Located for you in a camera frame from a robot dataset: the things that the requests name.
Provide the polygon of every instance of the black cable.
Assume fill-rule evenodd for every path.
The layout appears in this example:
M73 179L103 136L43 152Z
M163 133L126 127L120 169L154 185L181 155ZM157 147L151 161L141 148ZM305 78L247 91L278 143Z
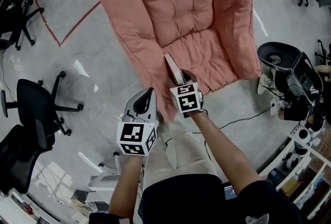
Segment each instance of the black cable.
M10 90L10 88L8 87L8 85L7 85L6 82L5 82L5 71L4 71L3 58L4 58L4 53L5 53L6 50L3 50L3 51L2 51L2 55L1 55L2 79L3 79L3 81L4 81L5 86L6 86L7 89L9 90L10 98L11 98L14 102L16 102L16 101L12 98L11 90Z
M35 166L35 168L36 168L39 172L41 172L42 177L43 177L43 179L45 180L45 183L46 183L46 184L50 187L50 189L52 190L52 192L53 192L53 194L54 194L54 198L56 199L56 201L57 201L58 203L60 203L59 199L57 199L57 197L56 197L56 194L55 194L54 190L52 189L52 187L50 186L50 184L46 181L46 178L45 178L45 175L43 174L43 172L40 171L36 166Z
M226 126L229 126L229 125L231 125L231 124L237 123L237 122L239 122L239 121L243 121L243 120L251 120L251 119L253 119L253 118L255 118L255 117L258 117L259 115L265 113L266 111L270 110L271 107L274 107L274 106L275 106L275 104L273 103L273 105L270 106L268 109L264 110L263 112L261 112L261 113L255 115L255 116L252 116L252 117L250 117L250 118L239 119L239 120L236 120L236 121L230 122L230 123L226 124L225 126L220 127L219 129L222 129L222 128L226 127ZM192 134L201 134L201 132L192 132ZM206 152L207 152L207 155L208 155L209 159L212 160L212 159L210 158L210 155L209 155L209 152L208 152L208 149L207 149L207 142L206 142L206 140L205 140L205 148L206 148Z
M257 117L257 116L259 116L259 115L265 113L266 111L270 110L271 107L274 107L274 106L275 106L275 104L273 103L273 105L270 106L268 109L264 110L263 112L261 112L261 113L255 115L255 116L252 116L252 117L250 117L250 118L239 119L239 120L236 120L236 121L230 122L230 123L226 124L225 126L220 127L219 129L222 129L222 128L226 127L226 126L229 126L229 125L231 125L231 124L237 123L237 122L239 122L239 121L251 120L251 119L253 119L253 118L255 118L255 117ZM192 132L192 134L201 134L201 132Z
M207 142L206 142L206 140L205 140L205 149L206 149L207 155L209 157L209 160L212 160L211 157L210 157L210 155L209 155L209 153L208 153L208 150L207 150Z
M168 142L169 142L170 140L172 140L172 138L170 138L170 139L168 139L168 140L166 141L166 143L165 143L166 146L168 146Z

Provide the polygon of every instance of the forearm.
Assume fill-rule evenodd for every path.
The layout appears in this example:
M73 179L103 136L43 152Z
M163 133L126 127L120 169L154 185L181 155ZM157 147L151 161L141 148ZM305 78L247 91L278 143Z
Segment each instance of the forearm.
M143 157L129 156L110 201L109 213L132 219Z
M218 129L205 113L192 113L191 117L237 195L247 185L261 180L244 153Z

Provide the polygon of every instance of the gray floor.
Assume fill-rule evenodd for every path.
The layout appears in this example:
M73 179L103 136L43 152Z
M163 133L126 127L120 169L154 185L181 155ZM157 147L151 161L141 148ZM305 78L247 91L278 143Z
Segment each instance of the gray floor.
M44 16L59 42L70 29L96 3L97 0L38 0L45 8ZM310 5L298 7L297 0L254 0L255 40L257 46L267 41L285 42L305 51L314 62L318 50L317 39L328 46L331 42L330 11L318 8L314 0ZM73 223L68 199L76 189L87 190L91 175L98 172L79 157L83 153L91 162L104 161L114 167L112 153L115 143L118 116L127 100L142 89L130 62L119 46L109 26L108 18L98 6L61 45L54 41L42 19L34 17L28 29L36 39L32 47L24 39L20 52L15 48L4 54L5 81L13 98L20 78L44 80L51 90L56 75L63 69L66 78L60 83L57 103L74 107L84 102L81 113L64 114L66 125L73 130L70 137L56 134L51 152L41 155L37 162L29 192L46 208L64 222ZM239 81L205 98L205 108L219 126L247 118L268 108L271 97L258 96L257 80ZM6 90L1 77L0 88ZM196 130L191 120L177 116L176 120L187 130ZM13 125L19 123L16 110L9 111L9 118L0 115L0 139ZM293 122L280 121L270 113L253 120L238 122L223 132L247 155L257 169L285 140L285 134L294 127ZM197 137L203 147L203 140ZM60 205L54 199L52 189Z

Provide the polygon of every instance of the person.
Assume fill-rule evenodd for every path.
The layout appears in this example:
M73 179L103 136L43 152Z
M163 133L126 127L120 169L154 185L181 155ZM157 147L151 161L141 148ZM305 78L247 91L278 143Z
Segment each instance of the person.
M204 112L191 112L217 164L237 196L226 200L221 179L197 140L172 134L173 168L159 137L149 153L139 215L144 224L159 223L303 223L296 208L273 184L263 181L240 151ZM109 214L93 213L90 224L132 223L143 157L129 156L110 201Z

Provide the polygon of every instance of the shelf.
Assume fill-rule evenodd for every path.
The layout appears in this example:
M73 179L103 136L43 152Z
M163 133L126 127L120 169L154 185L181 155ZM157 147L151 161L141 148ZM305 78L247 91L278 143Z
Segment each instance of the shelf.
M286 176L286 178L276 187L276 190L278 191L284 184L287 183L289 179L296 173L296 171L305 163L306 159L309 157L310 151L308 151L304 157L301 159L301 161L295 166L295 168Z
M272 171L272 169L278 167L283 158L289 153L291 150L294 149L294 140L292 139L286 147L281 151L281 153L262 171L260 172L259 176L264 179L268 177L268 174Z
M331 195L331 188L329 191L325 194L325 196L321 199L321 201L317 204L317 206L309 213L307 218L311 220L315 215L318 210L320 210L321 206L324 204L324 202L327 200L327 198Z
M305 193L308 192L308 190L311 188L311 185L314 184L316 182L316 180L320 177L320 175L324 171L325 167L326 167L326 163L323 164L323 166L321 167L321 169L315 175L315 177L310 182L310 184L305 188L305 190L303 190L302 193L293 201L294 204L296 204L297 202L299 202L299 200L305 195Z

